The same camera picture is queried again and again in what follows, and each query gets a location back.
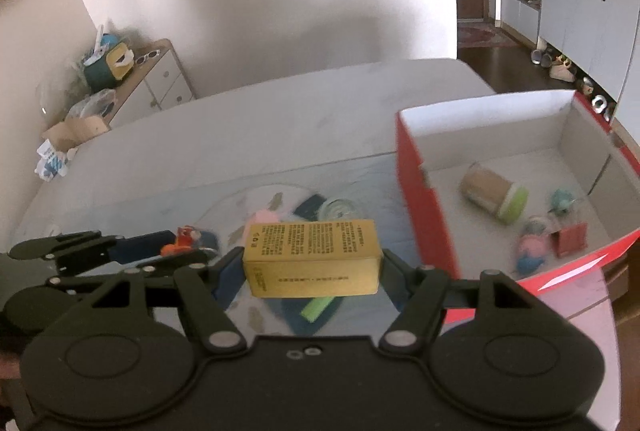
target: green lid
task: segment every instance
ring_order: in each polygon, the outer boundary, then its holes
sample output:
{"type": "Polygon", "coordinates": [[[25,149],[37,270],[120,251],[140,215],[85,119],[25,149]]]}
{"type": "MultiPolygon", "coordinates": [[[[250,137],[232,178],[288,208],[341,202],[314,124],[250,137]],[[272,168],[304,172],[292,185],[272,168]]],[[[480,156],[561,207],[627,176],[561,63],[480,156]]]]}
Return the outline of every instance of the green lid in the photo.
{"type": "Polygon", "coordinates": [[[528,199],[529,189],[522,186],[518,187],[509,204],[504,208],[500,208],[501,212],[498,215],[498,219],[505,225],[510,225],[520,217],[528,199]]]}

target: white table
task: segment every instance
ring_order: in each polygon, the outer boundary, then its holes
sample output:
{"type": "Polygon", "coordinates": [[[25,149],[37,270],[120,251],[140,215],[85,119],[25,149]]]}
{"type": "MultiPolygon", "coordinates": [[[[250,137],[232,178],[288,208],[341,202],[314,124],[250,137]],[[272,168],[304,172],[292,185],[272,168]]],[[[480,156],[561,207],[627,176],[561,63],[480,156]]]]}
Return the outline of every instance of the white table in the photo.
{"type": "MultiPolygon", "coordinates": [[[[84,144],[67,176],[41,187],[14,243],[42,237],[53,225],[124,236],[175,230],[242,180],[254,185],[295,173],[300,181],[313,174],[306,168],[392,154],[399,109],[492,93],[464,63],[435,59],[327,70],[203,98],[84,144]]],[[[614,431],[620,371],[602,273],[543,300],[602,350],[606,378],[590,416],[614,431]]]]}

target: bottle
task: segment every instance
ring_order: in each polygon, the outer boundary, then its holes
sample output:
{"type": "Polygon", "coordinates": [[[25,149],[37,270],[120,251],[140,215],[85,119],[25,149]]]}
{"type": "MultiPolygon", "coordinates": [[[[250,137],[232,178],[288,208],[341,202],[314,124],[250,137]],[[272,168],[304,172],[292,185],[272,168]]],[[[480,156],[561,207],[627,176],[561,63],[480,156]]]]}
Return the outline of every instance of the bottle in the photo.
{"type": "Polygon", "coordinates": [[[462,178],[460,191],[505,225],[510,225],[520,217],[529,198],[527,188],[503,178],[477,162],[469,167],[462,178]]]}

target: table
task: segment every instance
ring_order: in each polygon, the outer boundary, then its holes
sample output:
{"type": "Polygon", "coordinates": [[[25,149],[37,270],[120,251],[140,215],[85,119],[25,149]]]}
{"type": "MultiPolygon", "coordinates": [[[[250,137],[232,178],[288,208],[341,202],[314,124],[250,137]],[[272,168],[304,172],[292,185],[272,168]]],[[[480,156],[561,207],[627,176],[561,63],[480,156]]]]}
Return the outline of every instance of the table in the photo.
{"type": "MultiPolygon", "coordinates": [[[[435,59],[327,70],[200,99],[84,144],[67,176],[40,189],[14,243],[43,236],[54,225],[65,232],[98,229],[124,236],[175,230],[247,188],[295,184],[332,194],[332,188],[375,180],[375,187],[358,194],[368,198],[366,208],[372,212],[367,214],[374,219],[395,220],[379,223],[382,245],[416,264],[395,180],[394,114],[406,107],[492,93],[466,64],[435,59]]],[[[5,288],[10,286],[2,285],[0,277],[0,291],[5,288]]],[[[241,291],[242,299],[230,316],[243,332],[278,331],[277,317],[263,318],[262,327],[255,322],[256,311],[264,314],[254,305],[258,300],[246,291],[241,291]]],[[[543,300],[602,350],[606,378],[590,416],[613,431],[620,419],[620,372],[601,272],[546,293],[543,300]]],[[[375,339],[395,312],[382,293],[369,301],[363,308],[356,300],[350,306],[347,299],[340,310],[351,317],[337,318],[322,333],[342,333],[348,327],[375,339]]]]}

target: dark wooden floor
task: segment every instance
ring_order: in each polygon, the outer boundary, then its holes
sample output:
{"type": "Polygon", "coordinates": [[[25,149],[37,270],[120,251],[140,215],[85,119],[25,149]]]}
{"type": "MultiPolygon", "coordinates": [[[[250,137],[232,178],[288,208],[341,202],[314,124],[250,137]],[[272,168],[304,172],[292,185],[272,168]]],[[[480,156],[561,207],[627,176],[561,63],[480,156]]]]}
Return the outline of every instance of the dark wooden floor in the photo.
{"type": "MultiPolygon", "coordinates": [[[[548,70],[531,62],[530,50],[516,48],[459,48],[458,59],[466,64],[497,93],[517,91],[554,90],[571,86],[548,76],[548,70]]],[[[634,249],[640,254],[640,243],[634,249]]],[[[632,274],[629,292],[613,303],[616,318],[628,304],[640,304],[640,255],[630,259],[632,274]]],[[[618,349],[620,350],[620,380],[622,385],[622,411],[617,431],[640,430],[640,317],[620,324],[618,349]]]]}
{"type": "Polygon", "coordinates": [[[549,70],[533,64],[530,53],[525,46],[459,48],[458,59],[471,66],[497,93],[568,87],[567,83],[549,77],[549,70]]]}

